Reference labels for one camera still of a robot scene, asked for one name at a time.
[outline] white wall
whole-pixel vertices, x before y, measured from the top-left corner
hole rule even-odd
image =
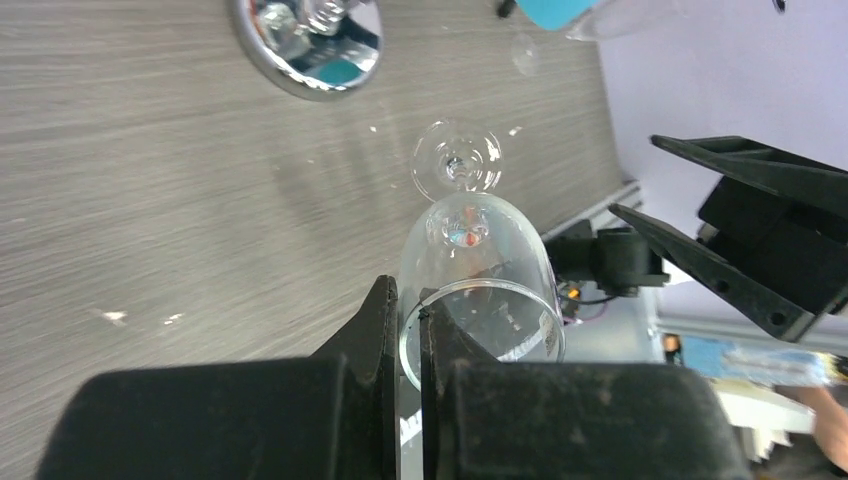
[[[600,47],[619,158],[646,213],[694,235],[718,179],[652,147],[655,133],[742,135],[848,170],[848,1],[791,1],[782,16],[771,0],[678,1],[685,17]],[[697,284],[666,288],[661,310],[741,321]]]

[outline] blue cap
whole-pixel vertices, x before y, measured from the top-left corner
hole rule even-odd
[[[517,0],[518,6],[539,27],[559,30],[600,0]]]

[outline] gray wood grain surface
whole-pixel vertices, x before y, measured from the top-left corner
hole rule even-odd
[[[621,185],[593,45],[489,0],[381,8],[374,81],[316,104],[253,68],[222,0],[0,0],[0,478],[96,373],[315,349],[395,273],[441,116],[491,127],[541,230]]]

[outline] wine glass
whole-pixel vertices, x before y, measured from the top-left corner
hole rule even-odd
[[[419,314],[436,301],[501,361],[564,356],[556,281],[542,239],[517,208],[487,193],[502,165],[494,135],[467,120],[436,122],[415,149],[415,183],[438,199],[409,232],[398,275],[400,360],[416,388]]]

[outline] round metal object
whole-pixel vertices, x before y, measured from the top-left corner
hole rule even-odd
[[[376,0],[229,0],[256,68],[298,97],[334,100],[375,73],[383,48]]]

